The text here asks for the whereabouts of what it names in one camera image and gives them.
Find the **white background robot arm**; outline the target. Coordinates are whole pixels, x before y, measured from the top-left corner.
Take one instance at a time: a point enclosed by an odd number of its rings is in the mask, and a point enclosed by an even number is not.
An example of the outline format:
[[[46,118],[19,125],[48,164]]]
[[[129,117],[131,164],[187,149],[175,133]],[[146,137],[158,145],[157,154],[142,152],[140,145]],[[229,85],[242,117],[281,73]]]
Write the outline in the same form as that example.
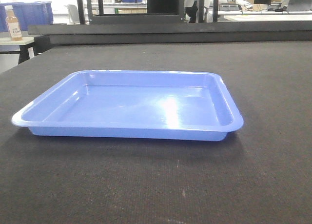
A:
[[[233,2],[235,4],[238,4],[241,7],[244,7],[247,10],[253,9],[253,5],[246,1],[246,0],[218,0],[219,3],[229,3]]]

